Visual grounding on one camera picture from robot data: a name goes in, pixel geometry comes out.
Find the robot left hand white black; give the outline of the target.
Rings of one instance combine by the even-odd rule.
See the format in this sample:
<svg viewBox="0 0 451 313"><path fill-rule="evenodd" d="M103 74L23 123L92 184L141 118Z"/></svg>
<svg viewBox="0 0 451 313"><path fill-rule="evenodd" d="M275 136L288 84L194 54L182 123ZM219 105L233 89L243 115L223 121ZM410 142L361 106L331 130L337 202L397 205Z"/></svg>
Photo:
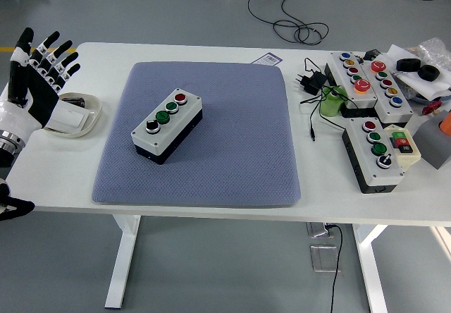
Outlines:
<svg viewBox="0 0 451 313"><path fill-rule="evenodd" d="M80 69L75 62L76 51L60 59L71 47L70 40L48 52L59 32L52 33L35 50L31 50L33 38L33 29L25 28L11 55L9 81L1 96L1 136L23 142L47 125L59 101L59 91Z"/></svg>

